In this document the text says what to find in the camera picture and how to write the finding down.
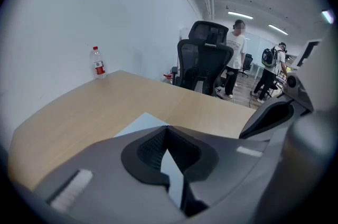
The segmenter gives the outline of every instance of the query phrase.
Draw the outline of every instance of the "bag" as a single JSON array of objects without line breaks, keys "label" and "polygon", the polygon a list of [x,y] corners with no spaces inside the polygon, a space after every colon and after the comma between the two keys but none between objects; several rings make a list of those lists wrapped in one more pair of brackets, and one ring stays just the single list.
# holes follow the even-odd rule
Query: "bag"
[{"label": "bag", "polygon": [[262,54],[262,64],[266,67],[275,67],[278,59],[278,52],[281,50],[265,49]]}]

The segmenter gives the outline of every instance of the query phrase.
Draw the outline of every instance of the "man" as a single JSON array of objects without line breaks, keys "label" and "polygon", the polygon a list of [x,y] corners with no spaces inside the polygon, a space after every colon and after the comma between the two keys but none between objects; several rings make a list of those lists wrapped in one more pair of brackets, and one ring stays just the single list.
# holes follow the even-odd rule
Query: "man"
[{"label": "man", "polygon": [[227,65],[228,72],[233,72],[232,76],[227,76],[228,82],[225,86],[226,95],[233,98],[233,87],[236,83],[238,71],[243,68],[247,44],[245,41],[245,24],[243,20],[236,20],[233,26],[233,32],[227,35],[227,46],[233,49],[233,55]]},{"label": "man", "polygon": [[287,76],[286,66],[285,66],[285,51],[286,51],[286,44],[280,43],[278,46],[274,47],[275,52],[277,52],[277,61],[274,67],[266,67],[264,66],[263,75],[258,82],[255,90],[253,91],[252,95],[257,96],[257,92],[262,85],[262,92],[260,93],[259,98],[257,99],[258,102],[261,104],[264,103],[263,97],[270,88],[271,84],[274,82],[275,76],[277,76],[282,69],[285,76]]}]

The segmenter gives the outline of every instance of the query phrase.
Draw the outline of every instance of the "wooden table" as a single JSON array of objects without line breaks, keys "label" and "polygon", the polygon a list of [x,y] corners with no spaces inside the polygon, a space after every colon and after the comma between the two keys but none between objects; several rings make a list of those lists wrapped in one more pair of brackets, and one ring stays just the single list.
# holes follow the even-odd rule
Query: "wooden table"
[{"label": "wooden table", "polygon": [[33,190],[58,165],[114,137],[145,112],[170,125],[238,138],[255,111],[117,71],[69,91],[20,125],[9,152],[9,176]]}]

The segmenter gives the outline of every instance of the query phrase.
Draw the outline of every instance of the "ceiling light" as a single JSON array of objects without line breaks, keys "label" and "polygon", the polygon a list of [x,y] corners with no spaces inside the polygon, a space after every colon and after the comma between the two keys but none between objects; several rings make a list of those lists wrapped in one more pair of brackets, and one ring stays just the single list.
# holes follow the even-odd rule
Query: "ceiling light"
[{"label": "ceiling light", "polygon": [[332,24],[333,23],[333,17],[331,16],[331,14],[329,13],[329,11],[322,11],[322,14],[325,16],[326,20]]},{"label": "ceiling light", "polygon": [[288,35],[285,31],[282,31],[281,29],[279,29],[279,28],[277,28],[277,27],[275,27],[275,26],[269,25],[269,27],[272,27],[272,28],[274,28],[275,30],[277,30],[277,31],[279,31],[279,32],[282,32],[282,33]]},{"label": "ceiling light", "polygon": [[243,15],[243,14],[239,14],[239,13],[235,13],[235,12],[228,12],[229,15],[237,15],[237,16],[241,16],[241,17],[245,17],[245,18],[248,18],[248,19],[253,19],[252,16],[249,16],[249,15]]}]

